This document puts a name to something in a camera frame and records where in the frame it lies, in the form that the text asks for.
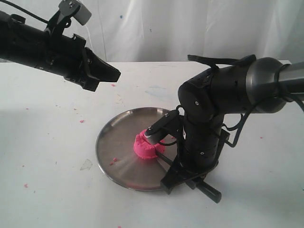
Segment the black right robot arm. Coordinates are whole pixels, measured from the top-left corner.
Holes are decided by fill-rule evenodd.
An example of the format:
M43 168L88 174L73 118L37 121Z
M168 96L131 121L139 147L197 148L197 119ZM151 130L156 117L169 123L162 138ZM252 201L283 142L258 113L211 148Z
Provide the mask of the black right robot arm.
M250 114L276 113L292 101L303 106L304 65L270 57L223 68L213 64L184 82L178 98L184 116L173 110L164 118L164 129L177 141L177 156L161 180L167 193L185 182L194 187L212 171L224 144L236 146Z

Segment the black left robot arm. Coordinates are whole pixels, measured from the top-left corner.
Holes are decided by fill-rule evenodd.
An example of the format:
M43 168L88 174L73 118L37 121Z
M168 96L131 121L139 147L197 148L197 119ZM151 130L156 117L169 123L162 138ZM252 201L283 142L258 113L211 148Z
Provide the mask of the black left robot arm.
M121 73L104 62L86 40L74 34L69 38L63 30L70 19L55 24L56 13L44 31L25 24L25 18L16 14L0 13L0 57L62 76L65 80L94 92L100 82L115 83Z

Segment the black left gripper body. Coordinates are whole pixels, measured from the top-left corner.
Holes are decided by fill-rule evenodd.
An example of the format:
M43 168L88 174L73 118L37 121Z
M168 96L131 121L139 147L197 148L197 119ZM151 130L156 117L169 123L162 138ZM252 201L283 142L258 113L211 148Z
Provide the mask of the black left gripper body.
M84 86L87 76L84 74L83 51L86 40L74 34L51 38L46 49L46 62L49 72L63 76L65 80Z

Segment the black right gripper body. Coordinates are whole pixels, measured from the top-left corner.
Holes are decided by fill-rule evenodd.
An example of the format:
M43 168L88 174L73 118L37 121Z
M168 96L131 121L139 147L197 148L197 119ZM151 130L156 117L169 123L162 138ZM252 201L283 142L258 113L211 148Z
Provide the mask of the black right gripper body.
M185 138L180 161L185 169L198 172L213 163L223 121L223 116L215 116L205 123L184 117Z

